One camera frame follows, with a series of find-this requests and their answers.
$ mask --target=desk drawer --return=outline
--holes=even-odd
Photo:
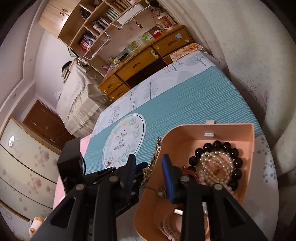
[[[121,67],[116,74],[124,81],[127,81],[140,70],[159,59],[159,56],[152,54],[151,51],[155,52],[151,47],[146,48]]]
[[[181,28],[157,41],[152,46],[161,57],[164,57],[190,43],[192,43],[191,37],[184,28]]]
[[[99,87],[99,89],[104,94],[109,95],[121,84],[122,81],[116,75],[112,75],[101,87]]]
[[[130,90],[130,88],[125,85],[122,84],[121,86],[119,86],[116,90],[114,90],[110,95],[110,99],[112,101],[115,101],[117,99],[119,99],[121,96],[123,96],[126,92],[128,92]]]

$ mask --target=pearl necklace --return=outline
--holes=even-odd
[[[224,161],[219,155],[225,156],[227,161]],[[202,164],[203,170],[199,171],[198,176],[200,183],[203,185],[212,186],[215,183],[220,183],[223,185],[230,193],[232,193],[231,187],[228,187],[227,184],[230,181],[230,176],[234,169],[233,160],[228,153],[224,151],[212,151],[201,154],[200,162]],[[207,163],[213,163],[218,167],[222,168],[225,173],[224,179],[219,179],[207,166]]]

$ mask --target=brown door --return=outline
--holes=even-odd
[[[24,124],[53,146],[63,149],[68,140],[74,139],[61,118],[37,101],[24,120]]]

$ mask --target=blue sticker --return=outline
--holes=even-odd
[[[178,38],[178,39],[183,38],[183,36],[181,34],[179,34],[179,33],[177,33],[175,37]]]

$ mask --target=screw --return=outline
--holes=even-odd
[[[219,183],[216,183],[216,184],[214,185],[214,188],[215,188],[216,190],[222,190],[222,189],[223,189],[223,186],[222,186],[221,184],[219,184]]]
[[[118,181],[118,177],[117,176],[111,176],[111,177],[109,177],[109,181],[111,181],[111,182],[117,182]]]
[[[84,184],[77,184],[76,185],[76,190],[78,190],[78,191],[81,191],[81,190],[83,190],[84,189]]]
[[[189,177],[188,177],[188,176],[182,176],[182,177],[180,178],[180,180],[181,180],[182,182],[188,182],[188,181],[189,181]]]

